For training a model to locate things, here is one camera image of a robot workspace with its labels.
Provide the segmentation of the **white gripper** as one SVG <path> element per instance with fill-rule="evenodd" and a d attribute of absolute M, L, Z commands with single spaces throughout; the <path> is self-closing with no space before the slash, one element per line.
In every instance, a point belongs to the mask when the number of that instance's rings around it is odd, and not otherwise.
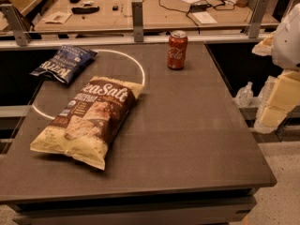
<path fill-rule="evenodd" d="M 272 32 L 252 52 L 259 56 L 272 53 L 273 63 L 283 69 L 300 69 L 300 4 L 284 17 L 276 32 Z M 262 134 L 275 131 L 300 104 L 300 72 L 284 70 L 275 81 L 266 105 L 256 113 L 254 129 Z"/>

